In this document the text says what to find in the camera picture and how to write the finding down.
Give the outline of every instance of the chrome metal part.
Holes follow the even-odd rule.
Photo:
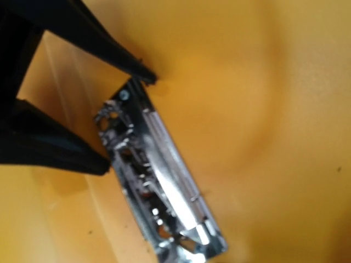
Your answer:
[[[204,263],[227,250],[138,80],[130,79],[107,101],[95,122],[127,202],[159,262]]]

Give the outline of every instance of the shiny metal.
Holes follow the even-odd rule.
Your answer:
[[[130,79],[105,103],[95,122],[128,204],[159,262],[203,263],[227,250],[139,81]]]

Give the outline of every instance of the metal rivet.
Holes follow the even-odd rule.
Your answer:
[[[156,223],[161,226],[163,224],[163,220],[161,218],[156,220]]]
[[[152,210],[152,214],[153,214],[153,215],[158,215],[158,209],[157,209],[157,208],[154,208],[154,209]]]
[[[120,91],[120,99],[121,100],[128,100],[129,99],[129,92],[126,90]]]

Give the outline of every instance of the yellow surface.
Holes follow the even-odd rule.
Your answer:
[[[213,263],[351,262],[350,1],[86,2],[160,77],[148,92],[230,246]],[[126,79],[46,34],[20,96],[103,152],[92,116]],[[1,262],[155,262],[113,173],[0,182]]]

